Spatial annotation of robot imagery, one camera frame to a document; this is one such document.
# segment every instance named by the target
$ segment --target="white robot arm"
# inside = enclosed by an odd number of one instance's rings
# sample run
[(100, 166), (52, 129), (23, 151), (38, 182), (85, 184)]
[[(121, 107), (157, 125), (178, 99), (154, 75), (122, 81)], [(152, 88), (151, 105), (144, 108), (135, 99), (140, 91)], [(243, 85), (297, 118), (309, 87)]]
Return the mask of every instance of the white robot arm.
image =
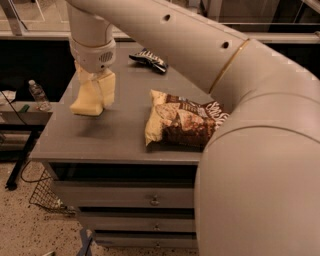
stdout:
[(87, 71), (114, 61), (111, 23), (232, 112), (199, 163), (200, 255), (320, 255), (319, 80), (258, 41), (166, 1), (67, 2), (71, 50)]

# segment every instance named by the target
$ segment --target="snack bag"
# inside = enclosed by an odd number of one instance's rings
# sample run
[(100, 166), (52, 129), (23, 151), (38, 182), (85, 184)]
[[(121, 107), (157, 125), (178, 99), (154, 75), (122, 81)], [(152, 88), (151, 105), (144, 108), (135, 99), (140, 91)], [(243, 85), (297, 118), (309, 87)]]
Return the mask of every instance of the snack bag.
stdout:
[(198, 104), (183, 97), (151, 90), (152, 109), (145, 129), (150, 142), (204, 148), (213, 133), (228, 118), (220, 104)]

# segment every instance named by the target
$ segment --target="terrazzo floor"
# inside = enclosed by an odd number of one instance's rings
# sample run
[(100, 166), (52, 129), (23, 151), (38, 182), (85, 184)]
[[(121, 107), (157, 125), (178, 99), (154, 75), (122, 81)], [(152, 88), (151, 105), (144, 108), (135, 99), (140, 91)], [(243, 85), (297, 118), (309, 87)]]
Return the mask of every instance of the terrazzo floor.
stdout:
[[(18, 178), (18, 188), (6, 190), (13, 167), (14, 163), (0, 163), (0, 256), (42, 256), (51, 251), (56, 256), (77, 255), (82, 248), (82, 226), (74, 217), (48, 213), (29, 204), (37, 183), (26, 183)], [(23, 177), (37, 180), (42, 172), (40, 163), (31, 162)], [(93, 256), (198, 256), (197, 250), (105, 248), (94, 241), (90, 251)]]

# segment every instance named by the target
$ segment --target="water bottle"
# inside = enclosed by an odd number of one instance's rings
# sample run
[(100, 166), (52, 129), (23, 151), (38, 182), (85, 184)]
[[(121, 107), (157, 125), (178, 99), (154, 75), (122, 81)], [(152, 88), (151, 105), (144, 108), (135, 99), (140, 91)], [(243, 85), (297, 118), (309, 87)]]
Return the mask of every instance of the water bottle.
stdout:
[(34, 80), (30, 80), (29, 91), (37, 102), (39, 110), (49, 111), (51, 109), (51, 104), (40, 84), (37, 84)]

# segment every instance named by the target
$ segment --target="table top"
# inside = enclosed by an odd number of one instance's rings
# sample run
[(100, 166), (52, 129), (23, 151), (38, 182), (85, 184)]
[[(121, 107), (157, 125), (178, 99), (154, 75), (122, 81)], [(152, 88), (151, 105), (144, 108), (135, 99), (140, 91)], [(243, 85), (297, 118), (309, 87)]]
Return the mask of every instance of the table top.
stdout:
[(137, 43), (117, 43), (117, 60), (110, 68), (116, 74), (115, 102), (98, 117), (73, 115), (69, 110), (79, 90), (74, 75), (61, 101), (55, 104), (30, 158), (42, 162), (198, 164), (201, 152), (197, 148), (160, 144), (146, 147), (144, 130), (151, 111), (150, 90), (200, 104), (211, 98), (172, 67), (163, 75), (129, 59), (129, 54), (141, 49)]
[[(53, 110), (43, 112), (37, 109), (36, 102), (30, 101), (14, 101), (11, 103), (12, 107), (19, 112), (19, 110), (25, 105), (29, 106), (29, 109), (25, 113), (18, 113), (20, 118), (17, 116), (9, 104), (0, 105), (0, 128), (5, 129), (6, 126), (32, 126), (32, 125), (46, 125)], [(52, 108), (55, 108), (55, 102), (51, 103)]]

